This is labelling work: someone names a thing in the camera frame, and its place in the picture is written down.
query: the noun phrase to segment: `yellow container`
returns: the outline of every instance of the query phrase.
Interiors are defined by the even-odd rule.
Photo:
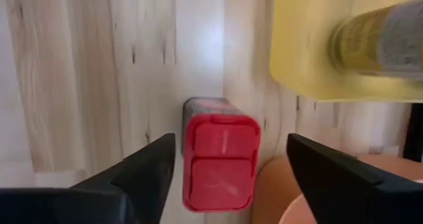
[[[423,82],[336,69],[328,43],[337,25],[368,11],[411,0],[274,0],[270,72],[319,100],[423,101]]]

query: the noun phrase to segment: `peach-colored cup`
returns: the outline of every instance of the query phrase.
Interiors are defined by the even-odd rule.
[[[388,155],[362,155],[359,160],[410,180],[423,179],[423,164]],[[287,157],[270,161],[258,174],[252,224],[315,224]]]

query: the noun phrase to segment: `small bottle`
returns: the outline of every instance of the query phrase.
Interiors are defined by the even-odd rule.
[[[364,75],[423,79],[423,0],[358,15],[332,36],[335,65]]]

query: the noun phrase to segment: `wooden surface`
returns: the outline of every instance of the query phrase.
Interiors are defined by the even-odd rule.
[[[410,105],[319,103],[275,83],[271,20],[272,0],[0,0],[0,186],[70,186],[167,132],[179,147],[191,96],[257,119],[260,166],[291,132],[397,152]],[[249,209],[186,210],[182,162],[162,223],[248,223]]]

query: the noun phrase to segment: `red container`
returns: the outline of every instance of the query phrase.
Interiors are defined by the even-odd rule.
[[[184,105],[183,202],[192,211],[236,211],[252,202],[260,127],[224,98]]]

